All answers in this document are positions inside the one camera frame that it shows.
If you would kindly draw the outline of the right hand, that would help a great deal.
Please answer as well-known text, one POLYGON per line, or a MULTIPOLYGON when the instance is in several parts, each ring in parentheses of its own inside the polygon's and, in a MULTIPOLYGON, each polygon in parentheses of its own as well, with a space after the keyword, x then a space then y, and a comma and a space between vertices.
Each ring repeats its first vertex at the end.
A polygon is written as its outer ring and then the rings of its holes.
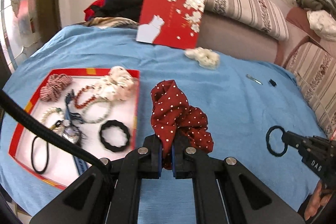
POLYGON ((325 206, 331 199, 333 191, 330 189, 325 189, 324 185, 325 184, 321 180, 319 180, 317 186, 315 187, 315 190, 309 200, 309 203, 303 215, 306 221, 309 220, 311 217, 314 217, 317 214, 319 208, 325 206))

